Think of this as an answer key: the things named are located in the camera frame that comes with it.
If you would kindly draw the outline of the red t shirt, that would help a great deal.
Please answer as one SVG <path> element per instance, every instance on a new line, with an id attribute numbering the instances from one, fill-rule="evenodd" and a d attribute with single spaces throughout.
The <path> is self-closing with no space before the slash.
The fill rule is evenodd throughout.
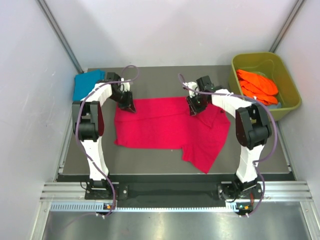
<path id="1" fill-rule="evenodd" d="M 207 174 L 223 149 L 230 121 L 220 107 L 209 104 L 190 115 L 184 97 L 134 100 L 136 112 L 116 108 L 118 146 L 134 149 L 182 150 L 182 159 Z"/>

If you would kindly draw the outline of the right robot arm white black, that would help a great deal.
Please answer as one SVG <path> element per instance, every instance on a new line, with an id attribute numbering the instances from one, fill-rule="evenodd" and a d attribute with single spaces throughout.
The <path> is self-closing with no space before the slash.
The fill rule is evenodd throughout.
<path id="1" fill-rule="evenodd" d="M 272 135 L 267 107 L 252 98 L 236 95 L 221 86 L 214 86 L 209 76 L 186 82 L 178 79 L 188 90 L 189 113 L 196 116 L 209 105 L 216 106 L 235 119 L 235 136 L 241 146 L 239 166 L 229 189 L 221 189 L 220 197 L 232 203 L 245 198 L 258 181 L 258 162 L 267 140 Z"/>

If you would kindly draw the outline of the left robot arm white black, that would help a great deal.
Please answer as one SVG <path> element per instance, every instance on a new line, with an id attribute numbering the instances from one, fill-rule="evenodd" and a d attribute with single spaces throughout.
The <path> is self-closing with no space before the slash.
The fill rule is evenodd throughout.
<path id="1" fill-rule="evenodd" d="M 85 181 L 87 200 L 109 199 L 116 195 L 102 148 L 105 131 L 102 106 L 111 99 L 121 110 L 135 113 L 130 83 L 130 79 L 124 79 L 115 72 L 102 70 L 75 77 L 72 130 L 89 165 L 89 177 Z"/>

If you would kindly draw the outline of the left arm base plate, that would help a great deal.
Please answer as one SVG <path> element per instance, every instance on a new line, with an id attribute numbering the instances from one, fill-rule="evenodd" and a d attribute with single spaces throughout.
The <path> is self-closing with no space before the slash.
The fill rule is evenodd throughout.
<path id="1" fill-rule="evenodd" d="M 128 184 L 114 184 L 113 185 L 116 200 L 125 200 L 128 197 L 129 185 Z M 112 200 L 114 197 L 112 188 L 108 182 L 102 183 L 102 185 L 94 186 L 88 183 L 84 199 L 85 200 Z"/>

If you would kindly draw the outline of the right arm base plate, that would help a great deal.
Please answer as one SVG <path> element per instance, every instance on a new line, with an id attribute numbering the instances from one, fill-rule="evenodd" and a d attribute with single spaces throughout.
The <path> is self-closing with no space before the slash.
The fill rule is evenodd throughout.
<path id="1" fill-rule="evenodd" d="M 256 185 L 248 186 L 241 182 L 221 182 L 217 185 L 218 196 L 221 200 L 232 202 L 238 200 L 258 200 L 263 188 L 257 183 Z"/>

